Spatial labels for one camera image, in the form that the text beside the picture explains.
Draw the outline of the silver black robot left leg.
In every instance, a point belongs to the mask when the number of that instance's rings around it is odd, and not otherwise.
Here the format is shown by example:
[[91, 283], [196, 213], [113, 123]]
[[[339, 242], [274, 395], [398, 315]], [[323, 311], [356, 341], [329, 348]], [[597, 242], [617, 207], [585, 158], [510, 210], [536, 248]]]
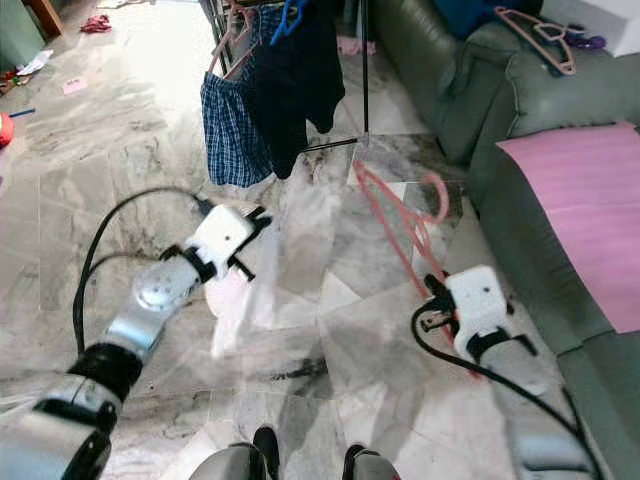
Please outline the silver black robot left leg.
[[234, 443], [210, 454], [188, 480], [278, 480], [280, 454], [275, 430], [262, 425], [250, 443]]

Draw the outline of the blue printed bag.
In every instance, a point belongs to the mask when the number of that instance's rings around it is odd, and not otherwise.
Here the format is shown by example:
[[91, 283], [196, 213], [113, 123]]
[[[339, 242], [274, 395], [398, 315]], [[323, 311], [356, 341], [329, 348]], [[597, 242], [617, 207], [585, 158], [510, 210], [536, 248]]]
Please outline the blue printed bag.
[[508, 6], [507, 0], [431, 0], [448, 31], [457, 40], [466, 40], [475, 29], [494, 18], [495, 6]]

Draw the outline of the silver black robot leg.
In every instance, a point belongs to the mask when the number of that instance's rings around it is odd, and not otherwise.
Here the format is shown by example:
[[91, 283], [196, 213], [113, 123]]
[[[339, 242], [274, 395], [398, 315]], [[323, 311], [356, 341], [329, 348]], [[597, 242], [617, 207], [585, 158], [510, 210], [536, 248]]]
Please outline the silver black robot leg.
[[349, 445], [340, 480], [401, 480], [393, 463], [361, 444]]
[[234, 443], [210, 454], [188, 480], [278, 480], [280, 454], [275, 430], [262, 425], [250, 443]]

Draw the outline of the dark green sofa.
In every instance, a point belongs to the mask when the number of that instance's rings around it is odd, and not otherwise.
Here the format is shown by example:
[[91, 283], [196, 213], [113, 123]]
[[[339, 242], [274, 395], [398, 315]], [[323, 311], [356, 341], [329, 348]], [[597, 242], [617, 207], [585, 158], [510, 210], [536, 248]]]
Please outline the dark green sofa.
[[378, 51], [396, 68], [467, 187], [495, 265], [556, 353], [614, 480], [640, 480], [640, 332], [618, 333], [564, 252], [544, 207], [500, 142], [543, 131], [640, 127], [640, 52], [576, 51], [553, 76], [500, 20], [454, 35], [435, 0], [370, 0]]

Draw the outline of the silver black robot right leg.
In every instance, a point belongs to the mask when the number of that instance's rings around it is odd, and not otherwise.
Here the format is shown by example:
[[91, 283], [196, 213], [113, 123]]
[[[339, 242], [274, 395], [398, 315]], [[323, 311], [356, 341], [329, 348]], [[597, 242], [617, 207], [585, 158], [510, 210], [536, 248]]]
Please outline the silver black robot right leg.
[[393, 463], [361, 444], [349, 445], [340, 480], [401, 480]]

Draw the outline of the small red cloth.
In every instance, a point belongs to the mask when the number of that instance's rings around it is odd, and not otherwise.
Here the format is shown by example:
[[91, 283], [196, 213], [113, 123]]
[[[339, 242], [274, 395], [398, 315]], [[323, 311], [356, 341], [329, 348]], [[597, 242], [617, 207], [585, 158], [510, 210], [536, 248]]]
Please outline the small red cloth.
[[113, 24], [110, 22], [109, 15], [96, 14], [91, 15], [91, 17], [82, 24], [79, 31], [82, 33], [106, 33], [110, 32], [111, 29], [113, 29]]

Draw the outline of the green bin with white lid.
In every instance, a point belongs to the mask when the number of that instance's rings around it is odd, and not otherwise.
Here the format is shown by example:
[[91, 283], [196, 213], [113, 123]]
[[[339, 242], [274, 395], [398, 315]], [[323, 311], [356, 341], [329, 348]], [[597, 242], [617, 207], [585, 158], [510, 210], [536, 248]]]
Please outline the green bin with white lid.
[[22, 69], [45, 50], [46, 41], [23, 0], [0, 0], [0, 60], [6, 69]]

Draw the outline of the dark navy garment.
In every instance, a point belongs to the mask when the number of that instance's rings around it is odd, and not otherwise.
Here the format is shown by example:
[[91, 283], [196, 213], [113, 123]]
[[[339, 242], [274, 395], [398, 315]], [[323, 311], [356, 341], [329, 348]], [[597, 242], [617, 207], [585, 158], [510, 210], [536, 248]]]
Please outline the dark navy garment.
[[[256, 9], [259, 46], [252, 55], [255, 120], [271, 154], [271, 169], [284, 180], [308, 145], [306, 125], [330, 132], [346, 96], [335, 33], [333, 0], [306, 0], [287, 18], [294, 0]], [[293, 29], [276, 31], [284, 19]]]

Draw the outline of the cream white shirt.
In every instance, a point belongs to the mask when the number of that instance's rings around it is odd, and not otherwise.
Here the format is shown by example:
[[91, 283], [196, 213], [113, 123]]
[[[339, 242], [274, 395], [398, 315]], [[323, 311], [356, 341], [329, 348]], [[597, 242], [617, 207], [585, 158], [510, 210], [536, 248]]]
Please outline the cream white shirt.
[[238, 349], [242, 334], [260, 314], [260, 289], [241, 270], [230, 270], [204, 285], [206, 305], [215, 317], [210, 353], [225, 357]]

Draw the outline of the blue plaid shorts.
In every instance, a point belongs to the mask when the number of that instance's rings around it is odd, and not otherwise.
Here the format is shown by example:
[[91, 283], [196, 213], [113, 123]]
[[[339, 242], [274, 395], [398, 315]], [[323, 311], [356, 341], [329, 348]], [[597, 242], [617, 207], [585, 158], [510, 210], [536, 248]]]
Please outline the blue plaid shorts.
[[200, 90], [207, 173], [215, 186], [248, 188], [273, 174], [248, 84], [207, 72]]

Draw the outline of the white crumpled paper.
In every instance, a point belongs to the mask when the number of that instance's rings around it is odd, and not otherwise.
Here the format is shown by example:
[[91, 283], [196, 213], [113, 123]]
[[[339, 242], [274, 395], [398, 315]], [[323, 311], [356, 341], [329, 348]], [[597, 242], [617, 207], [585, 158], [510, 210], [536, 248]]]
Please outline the white crumpled paper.
[[52, 49], [37, 52], [27, 64], [20, 65], [15, 76], [31, 76], [31, 74], [38, 72], [38, 70], [44, 69], [45, 65], [49, 63], [52, 54], [54, 54], [54, 50]]

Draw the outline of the pink plastic clothes hanger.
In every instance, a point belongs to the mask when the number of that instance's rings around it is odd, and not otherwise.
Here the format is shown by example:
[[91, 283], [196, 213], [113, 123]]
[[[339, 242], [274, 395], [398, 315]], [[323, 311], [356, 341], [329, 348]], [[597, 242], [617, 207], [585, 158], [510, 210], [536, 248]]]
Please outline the pink plastic clothes hanger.
[[[228, 0], [229, 6], [223, 17], [227, 20], [228, 31], [224, 33], [212, 50], [212, 60], [207, 73], [224, 81], [244, 84], [244, 69], [250, 64], [253, 50], [256, 49], [257, 35], [255, 31], [257, 14], [251, 6], [242, 6], [238, 0]], [[221, 55], [233, 49], [241, 49], [241, 55], [229, 67], [219, 68]]]
[[448, 271], [433, 252], [430, 239], [430, 225], [442, 224], [451, 207], [447, 187], [438, 174], [426, 174], [424, 182], [435, 189], [438, 207], [435, 212], [419, 212], [411, 209], [401, 197], [390, 188], [389, 183], [372, 172], [365, 161], [352, 161], [352, 172], [362, 195], [370, 204], [376, 219], [380, 221], [390, 246], [396, 251], [404, 271], [422, 298], [433, 297], [430, 283], [442, 284], [448, 278]]
[[494, 6], [493, 12], [500, 22], [512, 29], [540, 56], [554, 76], [575, 76], [577, 64], [572, 49], [566, 42], [566, 28], [541, 19], [539, 15], [527, 14], [507, 6]]

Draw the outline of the pink blanket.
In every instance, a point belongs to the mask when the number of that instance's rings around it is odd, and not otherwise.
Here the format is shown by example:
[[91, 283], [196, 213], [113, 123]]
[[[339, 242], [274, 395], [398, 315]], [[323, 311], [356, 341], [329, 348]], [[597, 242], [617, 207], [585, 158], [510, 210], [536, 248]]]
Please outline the pink blanket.
[[618, 333], [640, 332], [640, 131], [630, 122], [498, 142]]

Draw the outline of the blue plastic clothes hanger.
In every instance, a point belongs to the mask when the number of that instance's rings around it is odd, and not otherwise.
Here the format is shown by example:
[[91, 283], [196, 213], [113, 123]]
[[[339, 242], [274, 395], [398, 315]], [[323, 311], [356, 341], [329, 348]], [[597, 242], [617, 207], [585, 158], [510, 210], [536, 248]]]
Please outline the blue plastic clothes hanger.
[[271, 36], [271, 46], [278, 45], [283, 38], [292, 35], [301, 26], [305, 9], [310, 3], [311, 0], [284, 0], [282, 9], [280, 9], [282, 18], [280, 18], [278, 26], [276, 26], [273, 36]]

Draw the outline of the brown wooden board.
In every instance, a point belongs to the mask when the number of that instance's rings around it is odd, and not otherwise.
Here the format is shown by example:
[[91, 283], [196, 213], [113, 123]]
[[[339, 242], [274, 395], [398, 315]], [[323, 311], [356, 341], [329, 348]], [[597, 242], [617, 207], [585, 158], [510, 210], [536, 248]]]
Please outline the brown wooden board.
[[38, 29], [46, 41], [55, 40], [64, 33], [63, 23], [58, 13], [58, 9], [51, 4], [50, 0], [20, 0], [27, 6], [29, 12], [36, 20]]

